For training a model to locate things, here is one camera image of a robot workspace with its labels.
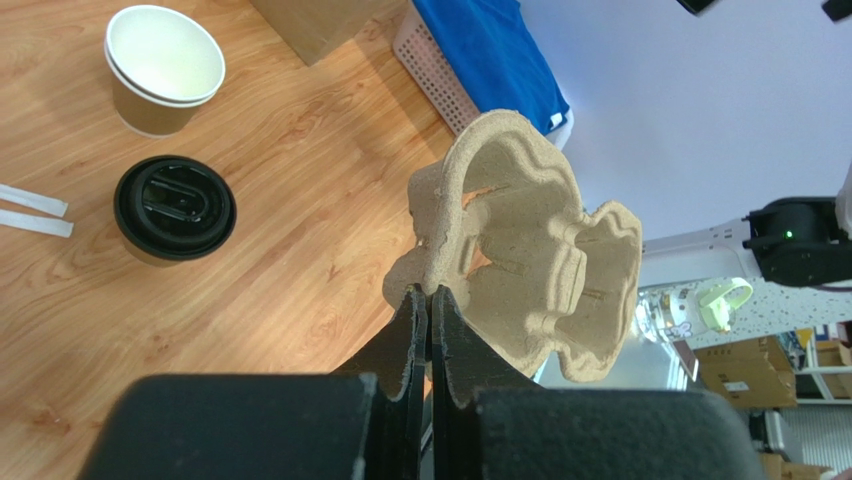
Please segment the brown paper bag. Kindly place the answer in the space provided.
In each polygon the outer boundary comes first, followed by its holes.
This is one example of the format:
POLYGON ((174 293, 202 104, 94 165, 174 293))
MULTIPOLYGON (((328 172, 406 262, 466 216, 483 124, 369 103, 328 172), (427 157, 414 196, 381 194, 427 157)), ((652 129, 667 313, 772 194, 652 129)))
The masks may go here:
POLYGON ((371 20, 401 5, 385 0, 251 0, 271 28, 310 67, 371 20))

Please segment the black coffee cup lid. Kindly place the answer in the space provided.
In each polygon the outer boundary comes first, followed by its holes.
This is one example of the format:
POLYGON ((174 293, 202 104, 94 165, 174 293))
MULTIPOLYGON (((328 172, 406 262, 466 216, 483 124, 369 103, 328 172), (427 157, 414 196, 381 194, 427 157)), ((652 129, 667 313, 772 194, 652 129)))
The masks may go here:
POLYGON ((137 260, 170 267, 218 250, 237 222, 224 179, 206 164, 177 156, 145 159, 128 169, 113 198, 122 243, 137 260))

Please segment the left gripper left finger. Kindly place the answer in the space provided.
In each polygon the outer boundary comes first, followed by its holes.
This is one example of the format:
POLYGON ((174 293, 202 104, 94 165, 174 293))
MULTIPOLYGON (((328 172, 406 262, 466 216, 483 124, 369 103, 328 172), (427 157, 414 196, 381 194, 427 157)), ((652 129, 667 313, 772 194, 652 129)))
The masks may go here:
POLYGON ((110 410, 83 479, 415 479, 426 297, 328 374, 161 374, 110 410))

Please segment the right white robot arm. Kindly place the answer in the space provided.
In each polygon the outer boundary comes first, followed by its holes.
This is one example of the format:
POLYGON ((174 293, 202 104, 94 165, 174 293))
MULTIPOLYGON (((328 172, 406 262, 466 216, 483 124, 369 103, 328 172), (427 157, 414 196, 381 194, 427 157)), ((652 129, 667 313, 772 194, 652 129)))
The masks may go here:
POLYGON ((851 279, 851 180, 834 197, 787 197, 727 223, 643 244, 640 285, 721 277, 787 287, 851 279))

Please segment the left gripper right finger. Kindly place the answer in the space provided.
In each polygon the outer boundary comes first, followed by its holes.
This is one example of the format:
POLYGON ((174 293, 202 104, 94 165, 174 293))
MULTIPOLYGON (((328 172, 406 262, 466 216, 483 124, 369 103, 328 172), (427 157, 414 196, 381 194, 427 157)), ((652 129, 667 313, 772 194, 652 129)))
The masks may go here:
POLYGON ((546 389, 431 301, 438 479, 761 479, 748 430, 708 391, 546 389))

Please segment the cardboard cup carrier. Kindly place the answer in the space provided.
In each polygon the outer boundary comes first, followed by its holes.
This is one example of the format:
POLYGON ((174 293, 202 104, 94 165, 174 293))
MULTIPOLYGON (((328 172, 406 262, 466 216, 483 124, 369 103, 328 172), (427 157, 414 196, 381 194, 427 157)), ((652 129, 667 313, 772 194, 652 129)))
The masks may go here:
POLYGON ((416 244, 384 278, 388 303, 411 284, 447 287, 521 373, 556 354, 568 380, 609 374, 637 302, 642 225, 615 200, 587 212, 568 160, 529 120, 480 115, 407 196, 416 244))

